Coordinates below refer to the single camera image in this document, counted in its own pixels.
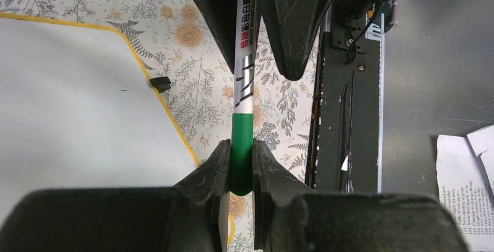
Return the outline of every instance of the floral pattern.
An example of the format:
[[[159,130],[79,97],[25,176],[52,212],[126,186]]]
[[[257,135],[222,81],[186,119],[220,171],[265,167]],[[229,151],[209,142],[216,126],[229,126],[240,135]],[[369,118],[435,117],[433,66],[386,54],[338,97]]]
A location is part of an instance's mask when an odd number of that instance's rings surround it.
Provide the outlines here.
[[[104,24],[124,33],[151,77],[168,76],[163,98],[200,161],[230,138],[233,75],[192,0],[0,0],[0,12]],[[316,47],[299,81],[283,78],[261,23],[256,55],[254,135],[304,180]],[[253,251],[252,195],[231,194],[229,251]]]

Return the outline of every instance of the black plastic part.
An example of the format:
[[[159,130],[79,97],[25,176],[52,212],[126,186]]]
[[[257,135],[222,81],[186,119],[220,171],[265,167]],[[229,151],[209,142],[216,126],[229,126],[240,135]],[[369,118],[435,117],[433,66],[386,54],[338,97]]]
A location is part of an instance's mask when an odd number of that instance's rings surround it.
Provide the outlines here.
[[[350,47],[348,40],[350,38],[354,40],[365,28],[365,17],[362,16],[359,19],[345,17],[341,12],[339,12],[339,7],[336,5],[333,7],[331,14],[334,15],[332,25],[338,22],[340,26],[338,26],[338,28],[331,29],[331,40],[329,42],[330,47],[346,52],[348,47]],[[365,52],[365,44],[362,43],[362,40],[358,40],[354,44],[356,45],[354,47],[356,47],[357,53],[363,54]]]
[[[352,190],[376,193],[380,46],[362,37],[359,45],[365,52],[358,51],[348,63],[346,50],[337,43],[348,34],[334,20],[336,11],[334,7],[331,33],[321,36],[305,183],[318,191],[347,191],[351,183]],[[357,22],[363,30],[365,21]],[[341,170],[347,156],[350,172]]]
[[[226,251],[230,141],[170,188],[42,190],[0,230],[0,251]]]
[[[43,190],[0,230],[0,251],[227,251],[230,142],[171,188]],[[253,145],[254,246],[291,251],[467,251],[428,197],[316,193]]]
[[[332,0],[259,0],[280,73],[299,80]]]
[[[262,141],[253,149],[254,248],[291,251],[468,251],[449,213],[409,195],[316,193]]]
[[[171,81],[166,76],[154,77],[150,79],[149,82],[151,83],[151,86],[158,90],[159,93],[163,93],[171,88]]]
[[[381,22],[381,16],[384,15],[384,30],[387,32],[391,29],[391,21],[393,18],[393,10],[389,2],[385,2],[377,12],[374,22]]]

